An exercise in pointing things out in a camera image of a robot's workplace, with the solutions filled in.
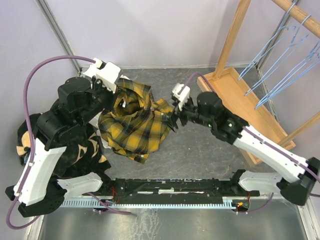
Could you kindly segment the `yellow plaid shirt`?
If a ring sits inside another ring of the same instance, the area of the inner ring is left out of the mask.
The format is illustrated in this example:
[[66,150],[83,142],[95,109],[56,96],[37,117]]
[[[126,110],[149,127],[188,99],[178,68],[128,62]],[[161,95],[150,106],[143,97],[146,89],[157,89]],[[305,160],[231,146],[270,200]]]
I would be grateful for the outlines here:
[[172,111],[165,99],[154,100],[151,86],[121,78],[113,107],[102,111],[98,128],[114,153],[144,164],[169,134],[166,116]]

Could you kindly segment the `wooden clothes rack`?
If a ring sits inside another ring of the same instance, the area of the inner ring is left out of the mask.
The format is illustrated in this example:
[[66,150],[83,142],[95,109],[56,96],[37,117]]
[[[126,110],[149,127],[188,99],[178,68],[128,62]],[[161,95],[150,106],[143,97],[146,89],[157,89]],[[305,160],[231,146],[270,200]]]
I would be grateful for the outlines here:
[[226,67],[250,3],[249,0],[239,1],[215,71],[206,74],[204,77],[198,77],[197,84],[203,92],[214,89],[228,109],[246,119],[260,133],[278,143],[281,147],[291,150],[295,147],[293,140],[318,123],[320,114],[316,113],[292,133],[287,134],[266,107],[261,106],[255,109],[259,98],[253,92],[244,96],[246,91],[249,90],[249,86],[243,78],[238,80],[240,74],[233,67]]

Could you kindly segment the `white shirt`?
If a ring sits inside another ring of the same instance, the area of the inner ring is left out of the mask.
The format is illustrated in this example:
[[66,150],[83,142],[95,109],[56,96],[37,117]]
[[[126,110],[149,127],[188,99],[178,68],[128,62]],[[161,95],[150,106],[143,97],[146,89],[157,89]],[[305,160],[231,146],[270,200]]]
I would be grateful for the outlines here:
[[104,140],[104,139],[102,138],[102,136],[101,136],[101,132],[100,132],[99,126],[98,126],[98,120],[99,120],[99,118],[96,116],[96,117],[94,117],[93,119],[91,119],[91,120],[89,121],[89,123],[90,123],[90,124],[93,126],[93,128],[95,129],[95,133],[96,133],[96,135],[99,137],[99,140],[101,141],[103,148],[104,148],[104,149],[111,149],[112,147],[109,146],[109,143],[108,143],[106,140]]

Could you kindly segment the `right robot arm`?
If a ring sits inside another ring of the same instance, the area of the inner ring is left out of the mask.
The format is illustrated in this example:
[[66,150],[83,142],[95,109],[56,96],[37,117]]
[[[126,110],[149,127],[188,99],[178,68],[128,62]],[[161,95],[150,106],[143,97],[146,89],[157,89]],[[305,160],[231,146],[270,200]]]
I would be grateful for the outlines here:
[[226,108],[215,92],[200,93],[196,105],[188,88],[173,90],[171,98],[174,109],[167,122],[172,130],[177,129],[177,120],[182,126],[192,122],[207,127],[218,140],[251,153],[275,170],[275,173],[243,171],[229,183],[231,193],[236,196],[246,191],[277,193],[292,204],[305,205],[320,180],[317,158],[307,159],[273,142]]

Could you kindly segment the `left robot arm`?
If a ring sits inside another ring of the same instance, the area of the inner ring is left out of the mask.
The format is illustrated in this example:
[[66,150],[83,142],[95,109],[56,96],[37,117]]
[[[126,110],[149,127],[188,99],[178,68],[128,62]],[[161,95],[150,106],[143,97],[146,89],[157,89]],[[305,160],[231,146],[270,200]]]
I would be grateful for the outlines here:
[[72,77],[58,87],[58,98],[50,110],[36,118],[26,117],[29,140],[21,153],[27,156],[17,184],[6,188],[10,200],[19,202],[25,217],[47,215],[65,200],[87,193],[106,195],[111,179],[90,121],[115,102],[115,80],[94,76]]

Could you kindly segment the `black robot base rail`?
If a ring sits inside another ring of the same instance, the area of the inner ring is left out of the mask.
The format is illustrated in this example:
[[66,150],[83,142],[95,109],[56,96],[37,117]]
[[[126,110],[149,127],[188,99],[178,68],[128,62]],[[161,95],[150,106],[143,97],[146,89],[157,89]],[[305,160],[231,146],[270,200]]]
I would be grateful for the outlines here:
[[239,184],[245,171],[237,170],[230,179],[137,179],[116,178],[95,194],[109,196],[116,204],[221,204],[223,197],[259,197]]

